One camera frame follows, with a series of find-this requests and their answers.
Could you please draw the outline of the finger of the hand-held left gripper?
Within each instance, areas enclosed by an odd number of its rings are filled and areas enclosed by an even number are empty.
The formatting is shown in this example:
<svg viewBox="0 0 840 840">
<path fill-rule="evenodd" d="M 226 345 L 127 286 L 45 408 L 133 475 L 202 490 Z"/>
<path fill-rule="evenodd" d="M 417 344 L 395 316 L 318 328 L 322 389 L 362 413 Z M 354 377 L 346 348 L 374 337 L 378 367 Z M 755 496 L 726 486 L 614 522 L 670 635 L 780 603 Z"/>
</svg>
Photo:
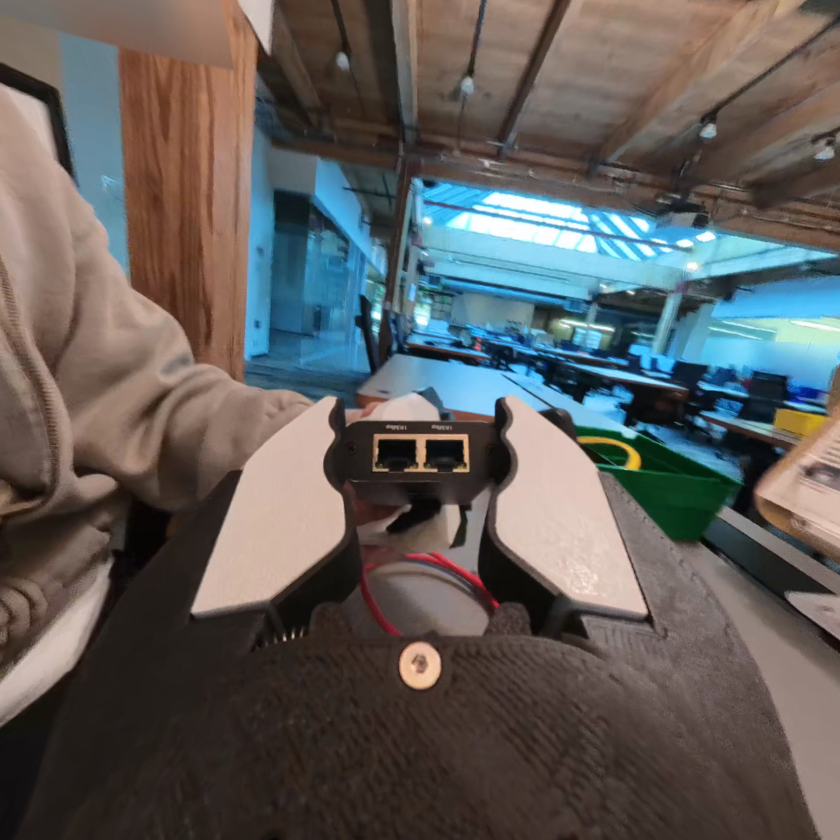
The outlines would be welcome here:
<svg viewBox="0 0 840 840">
<path fill-rule="evenodd" d="M 424 389 L 378 402 L 372 409 L 372 421 L 387 424 L 447 422 L 448 410 L 435 389 Z"/>
<path fill-rule="evenodd" d="M 361 547 L 452 547 L 463 536 L 466 514 L 436 499 L 394 505 L 354 494 L 354 520 Z"/>
</svg>

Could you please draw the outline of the wooden door panel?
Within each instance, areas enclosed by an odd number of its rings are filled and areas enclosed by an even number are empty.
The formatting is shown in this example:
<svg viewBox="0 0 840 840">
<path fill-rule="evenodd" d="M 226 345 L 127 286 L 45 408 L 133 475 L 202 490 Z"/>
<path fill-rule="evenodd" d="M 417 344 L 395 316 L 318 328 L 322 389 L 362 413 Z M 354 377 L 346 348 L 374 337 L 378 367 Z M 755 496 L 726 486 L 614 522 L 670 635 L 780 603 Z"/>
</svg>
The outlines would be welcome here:
<svg viewBox="0 0 840 840">
<path fill-rule="evenodd" d="M 231 69 L 119 52 L 130 277 L 196 360 L 244 380 L 257 36 L 224 12 Z"/>
</svg>

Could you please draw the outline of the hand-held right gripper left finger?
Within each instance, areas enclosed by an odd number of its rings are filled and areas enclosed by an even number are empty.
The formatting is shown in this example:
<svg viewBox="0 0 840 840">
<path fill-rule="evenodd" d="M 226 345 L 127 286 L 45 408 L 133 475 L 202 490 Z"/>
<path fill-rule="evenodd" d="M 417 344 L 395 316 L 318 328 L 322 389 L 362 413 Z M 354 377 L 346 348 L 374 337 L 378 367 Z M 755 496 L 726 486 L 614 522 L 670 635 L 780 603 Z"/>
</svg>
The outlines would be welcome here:
<svg viewBox="0 0 840 840">
<path fill-rule="evenodd" d="M 345 428 L 343 401 L 323 398 L 248 458 L 197 587 L 193 618 L 278 604 L 350 546 L 353 502 L 332 465 Z"/>
</svg>

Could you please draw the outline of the black ethernet splitter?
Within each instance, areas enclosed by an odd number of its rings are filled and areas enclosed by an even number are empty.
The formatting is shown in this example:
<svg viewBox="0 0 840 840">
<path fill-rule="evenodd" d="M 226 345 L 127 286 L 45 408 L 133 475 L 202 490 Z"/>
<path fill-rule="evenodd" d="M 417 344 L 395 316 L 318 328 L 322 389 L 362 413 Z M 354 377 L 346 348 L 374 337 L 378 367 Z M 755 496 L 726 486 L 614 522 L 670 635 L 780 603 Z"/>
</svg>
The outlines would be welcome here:
<svg viewBox="0 0 840 840">
<path fill-rule="evenodd" d="M 327 465 L 359 501 L 468 506 L 505 480 L 511 457 L 489 423 L 365 419 L 346 427 Z"/>
</svg>

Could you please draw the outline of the person's left forearm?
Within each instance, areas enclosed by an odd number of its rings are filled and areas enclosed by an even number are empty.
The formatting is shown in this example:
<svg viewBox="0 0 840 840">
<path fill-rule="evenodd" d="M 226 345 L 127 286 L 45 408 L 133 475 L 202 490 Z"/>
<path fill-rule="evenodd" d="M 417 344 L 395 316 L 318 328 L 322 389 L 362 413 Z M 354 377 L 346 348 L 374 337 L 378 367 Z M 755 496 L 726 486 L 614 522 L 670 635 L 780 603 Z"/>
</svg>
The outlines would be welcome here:
<svg viewBox="0 0 840 840">
<path fill-rule="evenodd" d="M 117 430 L 100 444 L 101 465 L 136 497 L 170 513 L 193 509 L 313 407 L 295 392 L 243 385 L 198 364 L 145 371 L 128 398 Z"/>
</svg>

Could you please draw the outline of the green plastic bin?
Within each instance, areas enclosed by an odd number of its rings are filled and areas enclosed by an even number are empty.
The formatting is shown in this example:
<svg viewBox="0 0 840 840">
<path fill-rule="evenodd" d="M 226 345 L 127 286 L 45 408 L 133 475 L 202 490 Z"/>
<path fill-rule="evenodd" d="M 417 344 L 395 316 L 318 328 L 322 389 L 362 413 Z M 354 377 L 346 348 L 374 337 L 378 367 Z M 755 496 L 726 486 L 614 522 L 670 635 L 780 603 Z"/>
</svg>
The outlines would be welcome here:
<svg viewBox="0 0 840 840">
<path fill-rule="evenodd" d="M 740 480 L 651 437 L 580 425 L 575 432 L 597 468 L 612 476 L 673 541 L 700 541 L 741 489 Z"/>
</svg>

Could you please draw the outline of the instruction sheet board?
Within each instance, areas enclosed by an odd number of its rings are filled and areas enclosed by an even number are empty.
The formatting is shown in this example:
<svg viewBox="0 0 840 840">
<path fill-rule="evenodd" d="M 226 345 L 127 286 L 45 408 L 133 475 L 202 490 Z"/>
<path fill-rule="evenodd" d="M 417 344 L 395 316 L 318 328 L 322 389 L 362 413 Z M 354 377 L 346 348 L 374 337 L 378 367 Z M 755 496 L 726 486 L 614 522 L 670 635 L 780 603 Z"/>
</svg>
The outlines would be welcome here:
<svg viewBox="0 0 840 840">
<path fill-rule="evenodd" d="M 758 513 L 777 529 L 839 561 L 839 373 L 821 428 L 766 471 L 755 487 Z"/>
</svg>

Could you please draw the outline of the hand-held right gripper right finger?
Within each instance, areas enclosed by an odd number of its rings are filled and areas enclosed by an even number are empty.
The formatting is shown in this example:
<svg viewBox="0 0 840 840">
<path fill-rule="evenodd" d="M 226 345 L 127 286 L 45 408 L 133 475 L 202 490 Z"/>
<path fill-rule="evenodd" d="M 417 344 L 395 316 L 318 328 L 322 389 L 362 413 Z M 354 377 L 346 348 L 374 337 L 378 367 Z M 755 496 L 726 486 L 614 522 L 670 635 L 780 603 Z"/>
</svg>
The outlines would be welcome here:
<svg viewBox="0 0 840 840">
<path fill-rule="evenodd" d="M 532 621 L 646 621 L 649 608 L 598 468 L 558 421 L 497 400 L 498 443 L 479 577 Z"/>
</svg>

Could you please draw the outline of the person's grey hoodie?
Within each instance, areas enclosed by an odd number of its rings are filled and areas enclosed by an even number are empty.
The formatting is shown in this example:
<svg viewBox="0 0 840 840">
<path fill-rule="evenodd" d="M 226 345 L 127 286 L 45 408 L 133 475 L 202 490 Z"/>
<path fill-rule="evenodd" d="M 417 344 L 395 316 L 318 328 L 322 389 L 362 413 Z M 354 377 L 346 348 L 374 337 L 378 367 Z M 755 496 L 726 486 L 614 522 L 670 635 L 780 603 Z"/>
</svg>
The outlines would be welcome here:
<svg viewBox="0 0 840 840">
<path fill-rule="evenodd" d="M 76 667 L 112 590 L 116 533 L 131 500 L 145 502 L 100 456 L 129 385 L 145 371 L 218 368 L 195 362 L 180 324 L 132 288 L 92 207 L 5 91 L 1 130 L 6 726 Z"/>
</svg>

